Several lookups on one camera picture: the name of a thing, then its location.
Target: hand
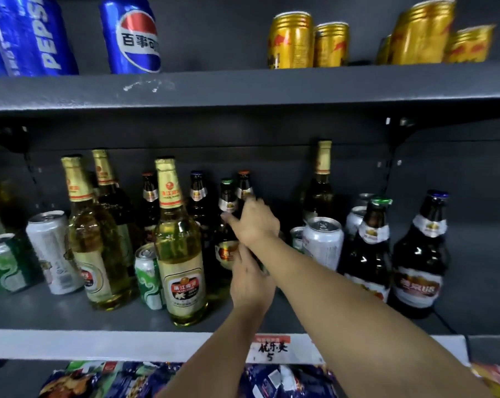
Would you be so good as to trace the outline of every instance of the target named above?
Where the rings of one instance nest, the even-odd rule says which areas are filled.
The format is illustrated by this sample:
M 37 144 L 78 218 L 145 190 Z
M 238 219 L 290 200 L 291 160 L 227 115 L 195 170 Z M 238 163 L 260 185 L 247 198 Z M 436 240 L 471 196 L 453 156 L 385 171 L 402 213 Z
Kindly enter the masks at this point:
M 227 212 L 221 218 L 231 226 L 237 239 L 249 248 L 263 237 L 278 237 L 280 231 L 280 221 L 261 198 L 256 200 L 254 196 L 246 198 L 240 220 Z
M 232 272 L 230 294 L 233 309 L 247 310 L 253 315 L 260 315 L 262 320 L 274 299 L 276 284 L 272 276 L 266 276 L 260 270 L 250 251 L 242 243 L 239 243 L 235 252 Z

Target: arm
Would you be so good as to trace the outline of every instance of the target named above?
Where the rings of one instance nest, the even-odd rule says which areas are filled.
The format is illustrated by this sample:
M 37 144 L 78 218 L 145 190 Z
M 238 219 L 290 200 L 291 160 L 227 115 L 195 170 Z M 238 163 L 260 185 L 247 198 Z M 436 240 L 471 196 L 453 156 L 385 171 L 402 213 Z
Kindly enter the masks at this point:
M 245 246 L 233 263 L 233 310 L 156 398 L 234 398 L 250 344 L 272 304 L 275 284 Z
M 286 245 L 262 200 L 224 216 L 267 267 L 351 398 L 489 397 L 487 388 L 411 321 Z

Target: pepsi can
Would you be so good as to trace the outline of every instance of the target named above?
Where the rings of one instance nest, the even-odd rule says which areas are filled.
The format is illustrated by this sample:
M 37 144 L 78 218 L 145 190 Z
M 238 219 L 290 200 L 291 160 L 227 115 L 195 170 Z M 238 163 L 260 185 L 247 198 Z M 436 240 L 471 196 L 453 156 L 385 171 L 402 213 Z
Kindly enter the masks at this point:
M 103 0 L 102 33 L 113 74 L 160 72 L 158 32 L 147 0 Z
M 79 73 L 55 0 L 0 0 L 0 52 L 9 76 Z

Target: green can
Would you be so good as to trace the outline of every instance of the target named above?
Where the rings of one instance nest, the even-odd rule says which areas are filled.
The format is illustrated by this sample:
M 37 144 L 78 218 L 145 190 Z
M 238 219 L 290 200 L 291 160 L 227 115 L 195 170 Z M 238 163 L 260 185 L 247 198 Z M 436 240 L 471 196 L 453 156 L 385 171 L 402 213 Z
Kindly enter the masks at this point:
M 134 263 L 141 300 L 151 310 L 165 307 L 164 292 L 161 286 L 160 270 L 156 262 L 154 243 L 147 243 L 136 251 Z
M 30 285 L 27 251 L 12 233 L 0 234 L 0 291 L 18 292 Z

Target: forearm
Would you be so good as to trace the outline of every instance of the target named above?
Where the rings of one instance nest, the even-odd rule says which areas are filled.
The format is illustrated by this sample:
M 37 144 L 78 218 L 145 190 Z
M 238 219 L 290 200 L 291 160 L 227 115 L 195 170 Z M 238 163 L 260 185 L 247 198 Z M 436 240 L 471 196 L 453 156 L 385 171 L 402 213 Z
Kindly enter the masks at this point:
M 351 398 L 487 396 L 426 333 L 278 238 L 250 246 Z
M 156 398 L 234 398 L 262 315 L 234 309 Z

